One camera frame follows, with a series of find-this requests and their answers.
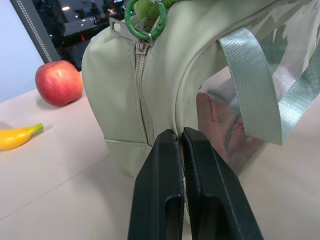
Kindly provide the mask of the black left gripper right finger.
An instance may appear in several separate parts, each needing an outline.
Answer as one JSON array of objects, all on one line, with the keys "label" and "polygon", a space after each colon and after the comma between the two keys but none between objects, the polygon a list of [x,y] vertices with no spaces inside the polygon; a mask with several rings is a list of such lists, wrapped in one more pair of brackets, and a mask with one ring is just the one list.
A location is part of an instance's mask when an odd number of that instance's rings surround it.
[{"label": "black left gripper right finger", "polygon": [[186,127],[181,139],[192,239],[263,239],[237,175],[205,135]]}]

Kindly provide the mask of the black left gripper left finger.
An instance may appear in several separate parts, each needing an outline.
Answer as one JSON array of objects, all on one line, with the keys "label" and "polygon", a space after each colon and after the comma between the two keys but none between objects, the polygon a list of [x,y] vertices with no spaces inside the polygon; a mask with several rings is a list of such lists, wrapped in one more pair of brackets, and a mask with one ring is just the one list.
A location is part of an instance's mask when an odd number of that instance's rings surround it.
[{"label": "black left gripper left finger", "polygon": [[182,239],[185,207],[178,137],[167,129],[156,141],[134,184],[129,240]]}]

